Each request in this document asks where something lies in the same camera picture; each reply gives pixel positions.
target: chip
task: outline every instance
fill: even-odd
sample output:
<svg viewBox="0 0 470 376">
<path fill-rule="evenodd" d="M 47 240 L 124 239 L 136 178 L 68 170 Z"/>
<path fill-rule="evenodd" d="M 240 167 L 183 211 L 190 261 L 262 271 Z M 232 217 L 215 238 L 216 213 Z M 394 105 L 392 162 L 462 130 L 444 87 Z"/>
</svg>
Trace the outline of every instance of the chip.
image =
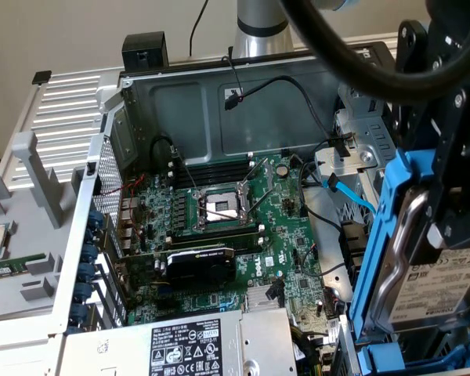
<svg viewBox="0 0 470 376">
<path fill-rule="evenodd" d="M 308 288 L 308 280 L 299 280 L 299 287 L 300 288 Z"/>
</svg>

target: green circuit board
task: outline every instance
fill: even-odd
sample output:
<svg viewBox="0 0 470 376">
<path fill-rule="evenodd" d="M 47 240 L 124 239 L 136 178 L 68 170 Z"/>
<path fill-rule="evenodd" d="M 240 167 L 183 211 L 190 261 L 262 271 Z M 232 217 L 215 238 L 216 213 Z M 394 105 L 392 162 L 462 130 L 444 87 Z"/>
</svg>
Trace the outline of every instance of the green circuit board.
<svg viewBox="0 0 470 376">
<path fill-rule="evenodd" d="M 290 168 L 289 157 L 279 154 L 262 155 L 253 161 L 258 163 L 267 158 L 266 163 L 255 171 L 249 180 L 249 200 L 254 204 L 270 187 L 271 193 L 251 213 L 247 227 L 263 224 L 265 227 L 264 243 L 258 244 L 259 235 L 244 237 L 220 237 L 214 240 L 200 241 L 181 246 L 203 247 L 219 245 L 225 247 L 243 247 L 249 249 L 236 257 L 237 276 L 235 281 L 223 288 L 213 287 L 201 291 L 174 291 L 166 284 L 152 282 L 154 257 L 168 254 L 177 249 L 166 249 L 166 238 L 172 231 L 183 236 L 198 233 L 194 229 L 197 223 L 197 200 L 194 190 L 170 190 L 163 179 L 147 176 L 139 185 L 135 197 L 144 202 L 146 209 L 141 213 L 141 220 L 136 226 L 149 224 L 153 227 L 153 237 L 146 238 L 146 247 L 138 240 L 132 242 L 129 256 L 124 258 L 135 288 L 135 308 L 128 313 L 128 324 L 145 324 L 155 320 L 164 320 L 169 316 L 196 311 L 219 312 L 220 310 L 243 309 L 248 288 L 271 285 L 279 276 L 285 283 L 285 306 L 289 317 L 307 331 L 324 331 L 326 318 L 317 316 L 316 304 L 323 299 L 322 280 L 305 276 L 295 265 L 293 249 L 299 257 L 314 244 L 313 232 L 307 215 L 300 216 L 298 195 L 298 169 Z M 289 174 L 281 179 L 276 174 L 277 166 L 286 166 Z M 230 189 L 232 183 L 220 185 L 221 189 Z M 232 226 L 230 221 L 217 226 Z M 309 256 L 304 265 L 312 273 L 320 273 L 320 265 Z"/>
</svg>

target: motherboard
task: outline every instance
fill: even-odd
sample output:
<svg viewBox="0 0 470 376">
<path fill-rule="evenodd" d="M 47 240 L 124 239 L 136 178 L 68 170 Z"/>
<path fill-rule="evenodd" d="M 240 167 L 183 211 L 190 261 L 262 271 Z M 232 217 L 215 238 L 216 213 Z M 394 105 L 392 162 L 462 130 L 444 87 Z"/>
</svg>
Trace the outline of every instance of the motherboard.
<svg viewBox="0 0 470 376">
<path fill-rule="evenodd" d="M 322 279 L 306 275 L 320 264 L 291 158 L 169 167 L 130 177 L 124 192 L 115 269 L 128 325 L 285 307 L 303 331 L 325 332 L 331 317 Z"/>
</svg>

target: white wall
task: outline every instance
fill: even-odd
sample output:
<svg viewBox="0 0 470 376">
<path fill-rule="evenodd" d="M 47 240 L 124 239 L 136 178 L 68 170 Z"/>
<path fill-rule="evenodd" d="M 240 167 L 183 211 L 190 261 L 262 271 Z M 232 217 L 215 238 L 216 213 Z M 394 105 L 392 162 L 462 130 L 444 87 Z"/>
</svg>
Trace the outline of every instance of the white wall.
<svg viewBox="0 0 470 376">
<path fill-rule="evenodd" d="M 165 31 L 170 60 L 188 53 L 190 30 L 204 0 L 0 0 L 0 155 L 35 71 L 56 73 L 121 65 L 127 34 Z M 211 0 L 193 42 L 196 56 L 233 43 L 236 0 Z M 396 31 L 406 18 L 426 19 L 422 0 L 360 0 L 328 13 L 343 37 Z"/>
</svg>

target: hard drive label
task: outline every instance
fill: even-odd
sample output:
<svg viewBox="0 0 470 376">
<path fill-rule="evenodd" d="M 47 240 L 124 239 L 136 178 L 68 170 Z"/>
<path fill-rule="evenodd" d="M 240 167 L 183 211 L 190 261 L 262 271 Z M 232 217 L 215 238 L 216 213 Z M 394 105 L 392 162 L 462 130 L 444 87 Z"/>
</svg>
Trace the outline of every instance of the hard drive label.
<svg viewBox="0 0 470 376">
<path fill-rule="evenodd" d="M 220 320 L 151 331 L 150 376 L 222 376 Z"/>
<path fill-rule="evenodd" d="M 470 288 L 470 249 L 444 250 L 437 263 L 409 266 L 389 321 L 456 312 Z"/>
</svg>

